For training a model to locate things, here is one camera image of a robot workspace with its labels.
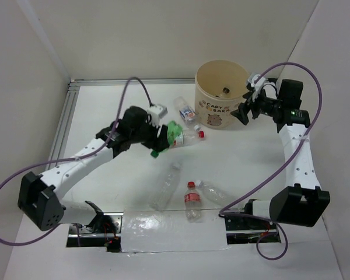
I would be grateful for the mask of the blue orange label bottle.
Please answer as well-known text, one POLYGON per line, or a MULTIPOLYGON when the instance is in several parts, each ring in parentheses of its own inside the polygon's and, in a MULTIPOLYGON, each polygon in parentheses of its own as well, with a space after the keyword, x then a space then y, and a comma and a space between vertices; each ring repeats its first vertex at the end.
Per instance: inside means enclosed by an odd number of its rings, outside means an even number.
POLYGON ((200 132, 201 124, 199 116, 186 100, 183 97, 177 97, 173 103, 185 125, 190 129, 200 132))

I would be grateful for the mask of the small black label bottle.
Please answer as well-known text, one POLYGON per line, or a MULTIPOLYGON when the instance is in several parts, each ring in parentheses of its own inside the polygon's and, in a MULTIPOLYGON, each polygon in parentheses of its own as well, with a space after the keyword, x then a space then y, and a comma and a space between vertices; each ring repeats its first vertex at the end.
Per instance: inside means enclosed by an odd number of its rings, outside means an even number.
POLYGON ((229 88, 224 87, 221 91, 215 94, 218 98, 228 99, 230 97, 229 88))

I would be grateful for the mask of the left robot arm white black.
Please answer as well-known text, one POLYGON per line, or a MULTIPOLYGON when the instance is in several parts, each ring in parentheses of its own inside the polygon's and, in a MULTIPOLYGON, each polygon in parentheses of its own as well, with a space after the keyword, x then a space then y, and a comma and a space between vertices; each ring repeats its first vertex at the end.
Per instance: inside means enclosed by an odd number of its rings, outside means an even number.
POLYGON ((157 153, 167 149, 168 127, 160 124, 166 114, 167 108, 161 104, 147 110, 137 106, 126 109, 121 119, 98 132, 74 157, 60 160, 54 168, 39 175, 25 174, 18 207, 41 231, 58 224, 77 223, 91 233, 98 232, 103 227, 103 211, 90 201, 66 201, 65 195, 89 173, 133 144, 157 153))

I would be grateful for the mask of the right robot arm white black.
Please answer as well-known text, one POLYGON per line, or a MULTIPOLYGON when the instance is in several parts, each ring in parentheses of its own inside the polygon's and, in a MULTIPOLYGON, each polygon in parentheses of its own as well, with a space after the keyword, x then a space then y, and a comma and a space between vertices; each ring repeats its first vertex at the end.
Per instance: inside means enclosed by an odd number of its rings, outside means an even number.
POLYGON ((300 109, 303 83, 284 79, 275 97, 266 93, 275 84, 258 74, 247 80, 245 102, 231 114, 247 124, 248 114, 272 118, 285 156, 285 186, 269 201, 251 199, 244 207, 243 222, 257 228, 264 219, 289 225, 313 227, 330 203, 330 194, 320 187, 310 149, 309 113, 300 109))

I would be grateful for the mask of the green plastic bottle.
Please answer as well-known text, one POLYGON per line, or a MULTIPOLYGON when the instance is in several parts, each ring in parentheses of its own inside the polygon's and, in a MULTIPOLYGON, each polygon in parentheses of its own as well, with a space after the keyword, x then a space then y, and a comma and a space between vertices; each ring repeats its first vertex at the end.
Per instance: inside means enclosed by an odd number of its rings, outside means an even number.
MULTIPOLYGON (((175 121, 170 121, 168 124, 166 124, 169 128, 169 131, 168 131, 168 140, 169 140, 169 144, 171 145, 173 143, 173 141, 175 140, 175 138, 177 136, 179 136, 181 134, 181 132, 183 131, 183 128, 180 124, 178 124, 177 122, 175 121)), ((157 158, 159 156, 160 153, 157 153, 155 151, 151 151, 150 155, 151 157, 153 158, 157 158)))

